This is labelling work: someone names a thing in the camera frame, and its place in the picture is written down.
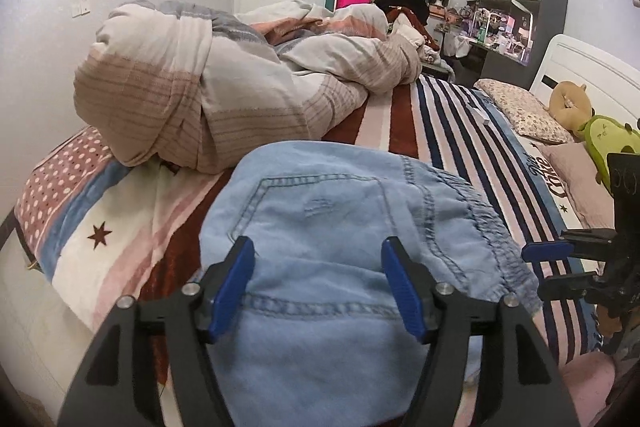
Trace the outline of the light blue denim pants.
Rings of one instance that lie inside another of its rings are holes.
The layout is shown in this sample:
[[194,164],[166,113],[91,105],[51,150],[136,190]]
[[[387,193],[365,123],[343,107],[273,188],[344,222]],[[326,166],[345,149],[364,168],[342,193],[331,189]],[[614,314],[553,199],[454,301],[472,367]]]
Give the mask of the light blue denim pants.
[[239,426],[376,426],[405,414],[427,349],[406,331],[383,273],[390,236],[466,295],[511,293],[530,313],[541,307],[534,273],[471,184],[382,150],[253,150],[208,210],[202,265],[241,236],[254,243],[255,270],[230,331],[209,349]]

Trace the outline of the pink knitted pillow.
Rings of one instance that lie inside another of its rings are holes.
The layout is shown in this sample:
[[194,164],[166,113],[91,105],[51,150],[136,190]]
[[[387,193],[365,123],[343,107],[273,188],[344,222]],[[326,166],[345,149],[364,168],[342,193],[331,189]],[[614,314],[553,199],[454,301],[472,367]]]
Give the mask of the pink knitted pillow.
[[614,228],[614,202],[599,184],[597,168],[582,143],[539,145],[538,150],[560,177],[577,218],[584,228]]

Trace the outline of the green avocado plush toy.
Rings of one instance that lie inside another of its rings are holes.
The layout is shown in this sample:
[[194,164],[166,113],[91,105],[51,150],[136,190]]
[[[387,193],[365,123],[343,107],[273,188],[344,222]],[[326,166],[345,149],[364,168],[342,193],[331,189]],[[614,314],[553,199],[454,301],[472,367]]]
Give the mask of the green avocado plush toy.
[[596,180],[611,193],[611,175],[608,170],[608,155],[639,154],[639,131],[630,124],[594,112],[578,113],[575,133],[585,142],[586,151],[596,166]]

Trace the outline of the floral pillow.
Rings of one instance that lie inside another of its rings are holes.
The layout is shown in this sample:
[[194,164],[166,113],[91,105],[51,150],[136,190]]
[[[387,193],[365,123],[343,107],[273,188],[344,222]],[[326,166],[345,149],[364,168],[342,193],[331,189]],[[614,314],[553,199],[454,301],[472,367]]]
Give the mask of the floral pillow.
[[493,79],[477,80],[474,88],[491,99],[517,134],[552,145],[574,142],[573,135],[549,114],[533,93]]

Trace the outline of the tan bear plush toy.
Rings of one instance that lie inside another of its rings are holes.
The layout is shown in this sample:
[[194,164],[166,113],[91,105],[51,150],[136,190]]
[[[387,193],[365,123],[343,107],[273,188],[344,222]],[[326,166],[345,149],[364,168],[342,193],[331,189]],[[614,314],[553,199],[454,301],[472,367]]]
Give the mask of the tan bear plush toy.
[[577,131],[594,114],[586,89],[585,84],[562,81],[551,92],[548,112],[568,131]]

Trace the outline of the white bed headboard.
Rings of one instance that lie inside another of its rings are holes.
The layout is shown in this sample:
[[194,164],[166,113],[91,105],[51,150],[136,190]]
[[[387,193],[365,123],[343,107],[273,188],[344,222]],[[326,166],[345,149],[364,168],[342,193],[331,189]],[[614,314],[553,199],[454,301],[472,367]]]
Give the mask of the white bed headboard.
[[640,72],[619,58],[567,35],[556,35],[529,91],[547,105],[552,90],[561,81],[585,86],[597,114],[639,129]]

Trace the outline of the striped Diet Coke blanket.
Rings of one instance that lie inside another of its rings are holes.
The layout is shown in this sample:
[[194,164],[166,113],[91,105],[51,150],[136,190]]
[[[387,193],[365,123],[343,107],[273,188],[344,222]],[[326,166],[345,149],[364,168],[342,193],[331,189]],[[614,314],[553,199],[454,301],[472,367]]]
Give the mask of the striped Diet Coke blanket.
[[[484,109],[479,124],[466,104]],[[580,222],[537,144],[480,92],[423,77],[371,96],[332,142],[410,156],[471,183],[515,242],[550,241]],[[74,134],[32,170],[14,206],[16,233],[73,314],[96,329],[123,293],[165,296],[198,267],[198,233],[228,174],[158,160],[119,164],[96,129]]]

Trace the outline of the small white box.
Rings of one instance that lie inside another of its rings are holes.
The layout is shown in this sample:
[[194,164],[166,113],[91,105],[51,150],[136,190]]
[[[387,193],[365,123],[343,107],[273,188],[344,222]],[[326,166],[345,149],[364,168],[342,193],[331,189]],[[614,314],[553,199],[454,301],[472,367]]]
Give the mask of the small white box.
[[480,108],[480,107],[476,107],[473,104],[466,104],[466,107],[470,110],[471,114],[473,115],[474,119],[479,123],[482,124],[483,126],[489,126],[491,123],[491,120],[489,118],[489,116],[487,115],[487,113],[484,111],[484,109]]

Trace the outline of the dark grey desk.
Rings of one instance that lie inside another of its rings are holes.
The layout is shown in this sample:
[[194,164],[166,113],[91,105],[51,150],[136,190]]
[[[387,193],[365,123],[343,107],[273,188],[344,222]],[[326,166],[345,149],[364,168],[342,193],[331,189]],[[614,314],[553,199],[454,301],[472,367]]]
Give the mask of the dark grey desk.
[[528,66],[467,36],[447,32],[442,57],[454,69],[457,83],[464,87],[471,88],[480,79],[499,80],[526,90],[533,83],[533,71]]

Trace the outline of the dark grey bookshelf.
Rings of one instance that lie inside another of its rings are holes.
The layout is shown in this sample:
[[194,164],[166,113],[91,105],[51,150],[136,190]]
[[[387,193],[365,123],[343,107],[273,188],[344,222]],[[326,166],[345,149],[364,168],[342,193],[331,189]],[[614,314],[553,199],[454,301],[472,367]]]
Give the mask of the dark grey bookshelf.
[[471,51],[478,75],[528,89],[548,44],[562,34],[568,0],[472,0]]

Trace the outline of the pile of clothes on chair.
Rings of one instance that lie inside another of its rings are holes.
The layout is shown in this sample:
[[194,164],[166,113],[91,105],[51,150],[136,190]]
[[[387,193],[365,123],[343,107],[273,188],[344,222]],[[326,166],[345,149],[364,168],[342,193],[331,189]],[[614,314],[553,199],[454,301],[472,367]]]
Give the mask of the pile of clothes on chair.
[[373,0],[390,25],[390,33],[406,38],[418,51],[423,64],[435,64],[439,44],[427,31],[430,7],[426,0]]

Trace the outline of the pink striped crumpled duvet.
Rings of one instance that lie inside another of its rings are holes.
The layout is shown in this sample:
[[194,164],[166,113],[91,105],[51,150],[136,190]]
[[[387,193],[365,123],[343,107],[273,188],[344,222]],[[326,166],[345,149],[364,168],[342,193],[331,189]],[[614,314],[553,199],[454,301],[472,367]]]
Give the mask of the pink striped crumpled duvet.
[[257,147],[321,139],[370,95],[413,82],[420,45],[372,4],[231,14],[133,1],[96,32],[74,104],[126,166],[158,157],[216,174]]

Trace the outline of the wall light switch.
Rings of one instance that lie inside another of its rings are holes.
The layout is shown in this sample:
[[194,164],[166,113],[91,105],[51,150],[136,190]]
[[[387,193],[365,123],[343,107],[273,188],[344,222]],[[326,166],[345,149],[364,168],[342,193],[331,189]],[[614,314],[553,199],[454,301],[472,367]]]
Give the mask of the wall light switch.
[[90,0],[75,0],[70,5],[70,15],[73,18],[82,17],[91,13]]

